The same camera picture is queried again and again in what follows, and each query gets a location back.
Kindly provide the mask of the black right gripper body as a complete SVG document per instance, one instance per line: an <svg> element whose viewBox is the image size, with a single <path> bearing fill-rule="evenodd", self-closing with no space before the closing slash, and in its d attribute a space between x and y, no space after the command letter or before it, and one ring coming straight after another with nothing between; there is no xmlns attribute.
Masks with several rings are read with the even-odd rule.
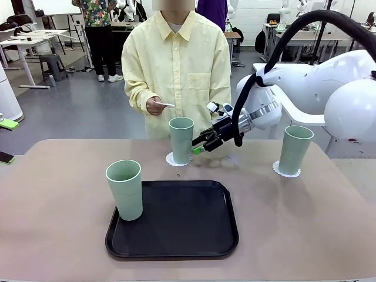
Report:
<svg viewBox="0 0 376 282"><path fill-rule="evenodd" d="M222 145L224 142L233 139L235 136L231 117L226 117L217 121L213 124L212 128L214 131L212 144Z"/></svg>

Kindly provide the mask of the mint green plastic cup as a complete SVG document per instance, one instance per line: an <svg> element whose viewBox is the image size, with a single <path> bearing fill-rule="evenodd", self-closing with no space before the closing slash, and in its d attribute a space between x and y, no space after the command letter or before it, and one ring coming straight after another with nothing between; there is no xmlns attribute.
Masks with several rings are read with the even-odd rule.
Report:
<svg viewBox="0 0 376 282"><path fill-rule="evenodd" d="M134 160L119 160L105 172L121 219L133 221L143 213L141 166Z"/></svg>
<svg viewBox="0 0 376 282"><path fill-rule="evenodd" d="M176 117L170 120L170 138L173 160L179 165L190 162L194 121L188 117Z"/></svg>
<svg viewBox="0 0 376 282"><path fill-rule="evenodd" d="M284 131L279 171L286 175L297 174L313 137L313 131L306 127L287 126Z"/></svg>

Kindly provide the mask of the person's right forearm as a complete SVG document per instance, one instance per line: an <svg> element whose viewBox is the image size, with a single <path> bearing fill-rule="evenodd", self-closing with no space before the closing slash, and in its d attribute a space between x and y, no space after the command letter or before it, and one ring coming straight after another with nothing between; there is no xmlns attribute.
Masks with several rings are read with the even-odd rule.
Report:
<svg viewBox="0 0 376 282"><path fill-rule="evenodd" d="M158 97L144 82L132 82L131 80L127 80L125 83L125 94L129 97L131 107L144 113L148 111L147 101L151 98Z"/></svg>

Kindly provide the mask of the person's left forearm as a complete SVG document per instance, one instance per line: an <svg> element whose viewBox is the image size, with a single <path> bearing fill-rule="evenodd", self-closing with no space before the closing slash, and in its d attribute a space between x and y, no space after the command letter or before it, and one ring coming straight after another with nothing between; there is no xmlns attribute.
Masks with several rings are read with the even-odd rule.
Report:
<svg viewBox="0 0 376 282"><path fill-rule="evenodd" d="M229 80L220 80L210 85L209 101L220 105L231 104L231 86Z"/></svg>

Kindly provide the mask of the person's right hand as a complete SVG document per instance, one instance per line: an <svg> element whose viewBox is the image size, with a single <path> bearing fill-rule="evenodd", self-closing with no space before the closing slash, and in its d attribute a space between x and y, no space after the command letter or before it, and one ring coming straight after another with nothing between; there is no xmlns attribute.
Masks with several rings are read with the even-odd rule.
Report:
<svg viewBox="0 0 376 282"><path fill-rule="evenodd" d="M159 116L162 114L165 106L160 104L161 99L158 96L154 96L147 100L146 109L150 115Z"/></svg>

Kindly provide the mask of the white cylindrical air purifier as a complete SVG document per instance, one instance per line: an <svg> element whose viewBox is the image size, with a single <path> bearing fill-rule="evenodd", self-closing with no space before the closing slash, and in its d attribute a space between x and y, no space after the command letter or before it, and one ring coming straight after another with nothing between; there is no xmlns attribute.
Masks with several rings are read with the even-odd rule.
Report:
<svg viewBox="0 0 376 282"><path fill-rule="evenodd" d="M20 122L23 120L23 112L13 92L11 84L0 63L0 113L4 118Z"/></svg>

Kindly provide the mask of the person in yellow shirt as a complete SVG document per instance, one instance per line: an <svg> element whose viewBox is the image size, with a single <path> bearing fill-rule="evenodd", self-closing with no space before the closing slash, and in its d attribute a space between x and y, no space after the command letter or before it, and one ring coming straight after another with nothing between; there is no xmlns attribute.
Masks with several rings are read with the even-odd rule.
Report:
<svg viewBox="0 0 376 282"><path fill-rule="evenodd" d="M195 0L153 0L152 7L155 14L123 45L124 81L144 82L161 102L175 105L159 116L138 110L148 138L169 138L177 117L193 120L197 136L212 124L210 85L230 81L229 44L219 26L195 11Z"/></svg>

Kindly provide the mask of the grey plastic stool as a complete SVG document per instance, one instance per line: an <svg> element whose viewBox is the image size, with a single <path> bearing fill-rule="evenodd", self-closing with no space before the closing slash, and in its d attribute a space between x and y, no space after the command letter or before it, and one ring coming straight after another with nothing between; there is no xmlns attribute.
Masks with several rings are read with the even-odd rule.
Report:
<svg viewBox="0 0 376 282"><path fill-rule="evenodd" d="M57 54L42 55L39 57L39 63L44 81L46 81L46 78L50 75L58 82L68 77L61 57Z"/></svg>

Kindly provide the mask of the white standing desk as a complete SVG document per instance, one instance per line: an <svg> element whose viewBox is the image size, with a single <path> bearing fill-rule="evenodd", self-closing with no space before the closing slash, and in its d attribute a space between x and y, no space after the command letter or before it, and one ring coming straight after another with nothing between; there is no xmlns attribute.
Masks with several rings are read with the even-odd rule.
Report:
<svg viewBox="0 0 376 282"><path fill-rule="evenodd" d="M38 29L31 32L17 32L16 35L10 36L11 39L15 39L22 42L47 42L52 47L55 47L54 44L57 42L61 47L63 53L65 53L65 49L63 46L63 39L68 38L69 40L74 40L75 37L68 35L68 31L65 29Z"/></svg>
<svg viewBox="0 0 376 282"><path fill-rule="evenodd" d="M10 46L10 45L15 45L17 47L17 51L19 54L19 58L23 64L23 68L26 72L26 75L29 79L29 84L28 85L19 85L19 88L22 89L50 89L50 86L47 85L36 85L35 81L32 77L31 71L29 69L28 63L25 59L24 52L27 49L32 49L35 46L41 45L43 43L47 43L47 39L31 39L28 41L27 39L13 39L13 40L5 40L0 42L0 55L3 60L3 63L7 63L5 54L3 51L4 46Z"/></svg>

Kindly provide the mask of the black plastic serving tray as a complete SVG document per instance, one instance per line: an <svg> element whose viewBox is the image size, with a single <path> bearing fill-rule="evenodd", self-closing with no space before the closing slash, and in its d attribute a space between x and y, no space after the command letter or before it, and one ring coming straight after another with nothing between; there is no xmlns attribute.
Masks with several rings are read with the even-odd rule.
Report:
<svg viewBox="0 0 376 282"><path fill-rule="evenodd" d="M117 260L205 260L229 256L239 243L230 192L214 180L144 181L143 213L113 212L105 246Z"/></svg>

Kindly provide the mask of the black backpack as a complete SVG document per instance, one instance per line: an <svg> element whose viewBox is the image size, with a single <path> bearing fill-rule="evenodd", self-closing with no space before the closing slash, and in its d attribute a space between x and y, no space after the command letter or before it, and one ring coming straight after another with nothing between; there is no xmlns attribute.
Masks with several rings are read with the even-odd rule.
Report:
<svg viewBox="0 0 376 282"><path fill-rule="evenodd" d="M260 54L263 54L265 45L266 45L266 34L263 30L261 30L255 39L255 43L254 43L255 51Z"/></svg>

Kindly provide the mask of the small brown table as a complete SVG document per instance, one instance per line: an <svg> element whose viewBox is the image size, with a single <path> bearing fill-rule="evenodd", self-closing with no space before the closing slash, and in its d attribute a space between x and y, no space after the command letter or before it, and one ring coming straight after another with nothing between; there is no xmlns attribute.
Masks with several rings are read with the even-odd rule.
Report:
<svg viewBox="0 0 376 282"><path fill-rule="evenodd" d="M225 32L225 37L229 43L229 48L230 51L233 51L235 53L240 52L240 46L243 41L243 36L241 32L237 31L230 31L230 32Z"/></svg>

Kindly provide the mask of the black bag on desk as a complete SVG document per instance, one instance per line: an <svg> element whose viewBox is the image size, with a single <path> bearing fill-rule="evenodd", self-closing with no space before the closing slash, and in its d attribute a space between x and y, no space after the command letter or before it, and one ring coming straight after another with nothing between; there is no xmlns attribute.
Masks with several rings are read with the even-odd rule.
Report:
<svg viewBox="0 0 376 282"><path fill-rule="evenodd" d="M26 14L9 16L6 19L6 22L10 23L10 24L12 24L12 23L13 24L17 24L18 26L22 26L22 25L25 25L25 24L32 24L33 23L32 19L28 15L26 15Z"/></svg>

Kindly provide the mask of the person in purple top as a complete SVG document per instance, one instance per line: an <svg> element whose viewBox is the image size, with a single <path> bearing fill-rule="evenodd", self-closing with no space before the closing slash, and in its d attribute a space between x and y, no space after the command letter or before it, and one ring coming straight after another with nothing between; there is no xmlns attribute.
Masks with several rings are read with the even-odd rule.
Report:
<svg viewBox="0 0 376 282"><path fill-rule="evenodd" d="M227 0L198 0L197 12L224 32L228 13Z"/></svg>

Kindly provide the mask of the wood desk with black panel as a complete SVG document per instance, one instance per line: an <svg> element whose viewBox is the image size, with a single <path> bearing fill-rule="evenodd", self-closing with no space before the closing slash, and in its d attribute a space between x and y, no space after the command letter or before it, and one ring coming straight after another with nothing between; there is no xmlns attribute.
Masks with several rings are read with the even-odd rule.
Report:
<svg viewBox="0 0 376 282"><path fill-rule="evenodd" d="M140 22L111 22L112 35L114 40L113 54L115 55L116 66L120 65L123 45L127 37L129 36L131 31L133 31L134 28L138 25L140 25ZM89 44L87 42L85 27L81 24L80 21L74 21L74 27L81 32L81 36L83 37L83 50L85 52L86 59L89 61L90 67L92 68L92 55L90 52Z"/></svg>

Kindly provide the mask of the grey lab desk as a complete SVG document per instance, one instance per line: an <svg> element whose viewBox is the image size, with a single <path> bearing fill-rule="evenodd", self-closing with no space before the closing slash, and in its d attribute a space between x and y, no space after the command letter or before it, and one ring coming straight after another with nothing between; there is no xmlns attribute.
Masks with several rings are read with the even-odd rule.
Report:
<svg viewBox="0 0 376 282"><path fill-rule="evenodd" d="M284 32L279 32L277 26L270 26L268 23L263 24L263 31L266 34L266 42L264 45L264 51L260 56L260 59L265 63L271 58L274 49L281 39ZM284 51L287 51L288 48L294 48L291 59L284 59L284 53L280 55L280 63L299 63L303 59L303 49L305 47L311 47L312 51L315 47L315 44L318 42L318 32L316 31L299 31L297 32L292 39L288 42ZM318 62L324 61L324 54L327 51L327 48L330 48L329 58L335 56L336 51L334 50L336 46L345 47L345 51L350 50L352 39L342 31L336 32L326 32L324 31L321 41L319 43Z"/></svg>

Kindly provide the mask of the whiteboard on easel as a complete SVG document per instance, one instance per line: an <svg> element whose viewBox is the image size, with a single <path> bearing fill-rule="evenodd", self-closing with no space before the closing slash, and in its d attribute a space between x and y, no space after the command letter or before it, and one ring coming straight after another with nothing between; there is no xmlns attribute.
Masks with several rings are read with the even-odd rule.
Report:
<svg viewBox="0 0 376 282"><path fill-rule="evenodd" d="M34 10L42 10L46 16L79 15L79 7L72 5L72 0L31 0Z"/></svg>

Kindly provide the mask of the black stand pole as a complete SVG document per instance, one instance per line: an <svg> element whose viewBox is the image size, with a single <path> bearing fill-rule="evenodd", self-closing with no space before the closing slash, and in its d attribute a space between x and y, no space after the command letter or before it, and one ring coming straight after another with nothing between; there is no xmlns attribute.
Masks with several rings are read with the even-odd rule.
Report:
<svg viewBox="0 0 376 282"><path fill-rule="evenodd" d="M326 2L325 9L330 10L332 8L332 6L335 6L337 4L338 0L325 0L325 2ZM313 50L313 54L312 54L311 61L310 61L309 65L314 65L314 62L316 61L315 58L316 58L316 55L318 53L322 37L324 35L326 25L327 25L326 21L321 22L320 31L318 33L318 37L317 37L316 43L314 45L314 50Z"/></svg>

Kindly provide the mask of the person in floral shirt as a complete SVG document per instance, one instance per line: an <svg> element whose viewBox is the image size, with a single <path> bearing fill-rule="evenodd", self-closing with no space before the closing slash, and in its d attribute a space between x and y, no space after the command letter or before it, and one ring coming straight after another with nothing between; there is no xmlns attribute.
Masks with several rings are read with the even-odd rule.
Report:
<svg viewBox="0 0 376 282"><path fill-rule="evenodd" d="M116 72L113 35L109 18L109 13L116 7L117 0L71 0L71 3L82 11L85 34L98 81L105 80L104 63L108 69L108 81L111 83L121 81L123 76Z"/></svg>

